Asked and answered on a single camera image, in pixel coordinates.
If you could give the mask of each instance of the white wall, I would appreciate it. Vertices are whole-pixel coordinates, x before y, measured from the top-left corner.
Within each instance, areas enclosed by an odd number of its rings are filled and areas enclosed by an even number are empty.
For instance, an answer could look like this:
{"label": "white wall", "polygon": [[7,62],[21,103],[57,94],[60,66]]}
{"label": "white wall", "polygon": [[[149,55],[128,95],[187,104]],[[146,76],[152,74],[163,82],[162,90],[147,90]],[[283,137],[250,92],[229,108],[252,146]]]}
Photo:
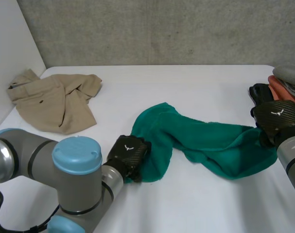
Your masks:
{"label": "white wall", "polygon": [[46,70],[17,1],[0,0],[0,123],[13,108],[6,89],[27,68]]}

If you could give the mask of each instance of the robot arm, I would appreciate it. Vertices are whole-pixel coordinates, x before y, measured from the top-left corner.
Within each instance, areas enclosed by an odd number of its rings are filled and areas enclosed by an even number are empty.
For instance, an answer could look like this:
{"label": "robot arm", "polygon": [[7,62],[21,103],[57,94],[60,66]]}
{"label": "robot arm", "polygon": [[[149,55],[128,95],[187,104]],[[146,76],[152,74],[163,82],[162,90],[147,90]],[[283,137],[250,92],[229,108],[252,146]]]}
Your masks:
{"label": "robot arm", "polygon": [[[60,208],[49,221],[48,232],[91,233],[124,179],[135,176],[139,181],[138,169],[149,148],[142,138],[121,136],[102,165],[101,147],[91,138],[56,142],[8,129],[0,132],[0,183],[23,175],[55,188]],[[0,232],[6,231],[0,226]]]}
{"label": "robot arm", "polygon": [[289,100],[265,102],[251,114],[265,133],[262,144],[277,148],[277,156],[295,188],[295,103]]}

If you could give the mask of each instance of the orange cloth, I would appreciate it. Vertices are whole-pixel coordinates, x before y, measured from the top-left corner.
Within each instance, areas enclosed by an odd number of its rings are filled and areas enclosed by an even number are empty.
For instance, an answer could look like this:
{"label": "orange cloth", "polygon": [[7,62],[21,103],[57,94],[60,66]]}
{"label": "orange cloth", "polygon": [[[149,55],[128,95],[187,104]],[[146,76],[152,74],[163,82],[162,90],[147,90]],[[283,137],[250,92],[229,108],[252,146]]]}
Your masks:
{"label": "orange cloth", "polygon": [[295,97],[291,95],[287,89],[271,75],[268,77],[269,89],[271,90],[274,100],[292,100],[295,103]]}

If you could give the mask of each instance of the beige shirt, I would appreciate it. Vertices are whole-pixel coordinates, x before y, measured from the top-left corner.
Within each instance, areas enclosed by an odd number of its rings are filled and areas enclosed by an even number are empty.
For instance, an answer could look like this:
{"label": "beige shirt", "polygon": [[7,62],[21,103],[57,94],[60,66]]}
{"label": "beige shirt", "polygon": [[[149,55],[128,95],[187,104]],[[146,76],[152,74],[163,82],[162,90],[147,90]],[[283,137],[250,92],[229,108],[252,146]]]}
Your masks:
{"label": "beige shirt", "polygon": [[7,93],[21,117],[35,128],[70,134],[96,124],[87,104],[99,92],[101,81],[94,74],[39,79],[29,69],[11,82]]}

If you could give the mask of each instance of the stack of clothes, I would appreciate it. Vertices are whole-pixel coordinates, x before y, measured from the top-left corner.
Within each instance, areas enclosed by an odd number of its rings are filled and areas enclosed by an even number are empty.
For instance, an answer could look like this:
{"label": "stack of clothes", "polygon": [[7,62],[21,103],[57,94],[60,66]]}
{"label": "stack of clothes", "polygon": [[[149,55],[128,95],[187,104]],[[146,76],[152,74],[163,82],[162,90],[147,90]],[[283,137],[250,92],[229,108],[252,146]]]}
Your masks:
{"label": "stack of clothes", "polygon": [[257,83],[250,87],[249,93],[256,105],[273,100],[295,102],[295,66],[281,65],[268,77],[269,85]]}

